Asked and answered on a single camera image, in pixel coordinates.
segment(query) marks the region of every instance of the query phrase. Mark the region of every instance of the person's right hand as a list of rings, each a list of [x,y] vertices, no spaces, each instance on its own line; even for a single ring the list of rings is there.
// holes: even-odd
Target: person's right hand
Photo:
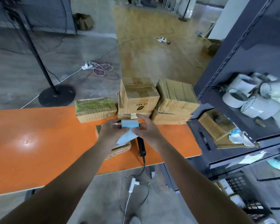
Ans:
[[[162,144],[167,142],[167,140],[149,117],[141,114],[136,114],[136,116],[145,122],[140,123],[139,128],[133,128],[132,132],[143,138],[154,150],[160,152]]]

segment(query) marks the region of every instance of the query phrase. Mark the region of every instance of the wooden floor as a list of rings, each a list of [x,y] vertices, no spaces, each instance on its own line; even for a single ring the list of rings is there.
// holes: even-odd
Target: wooden floor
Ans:
[[[201,51],[194,21],[160,9],[113,5],[123,77],[151,77],[195,84],[211,57]],[[154,37],[164,35],[171,44]]]

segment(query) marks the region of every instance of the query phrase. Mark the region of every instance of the orange tabletop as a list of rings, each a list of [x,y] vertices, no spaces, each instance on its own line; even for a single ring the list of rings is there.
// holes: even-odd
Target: orange tabletop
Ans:
[[[94,145],[95,125],[107,120],[81,124],[74,106],[0,110],[0,194],[49,183]],[[158,128],[183,157],[202,154],[187,125]],[[163,162],[146,143],[145,148],[146,165]],[[104,161],[98,174],[141,166],[137,142],[132,140],[131,149]]]

